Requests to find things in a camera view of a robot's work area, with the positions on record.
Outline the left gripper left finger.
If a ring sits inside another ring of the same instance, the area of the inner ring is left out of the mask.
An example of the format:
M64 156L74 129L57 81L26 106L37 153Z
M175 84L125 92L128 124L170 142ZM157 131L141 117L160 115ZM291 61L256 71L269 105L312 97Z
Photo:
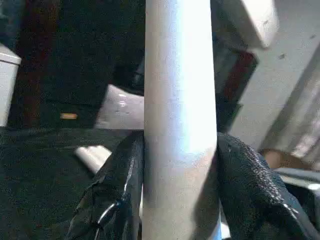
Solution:
M123 139L84 191L68 240L139 240L144 177L144 134Z

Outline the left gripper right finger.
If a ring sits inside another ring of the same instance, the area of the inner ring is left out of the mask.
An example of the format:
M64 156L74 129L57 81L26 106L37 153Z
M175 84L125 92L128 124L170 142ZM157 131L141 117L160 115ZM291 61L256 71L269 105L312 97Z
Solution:
M316 240L297 198L256 150L217 134L220 201L233 240Z

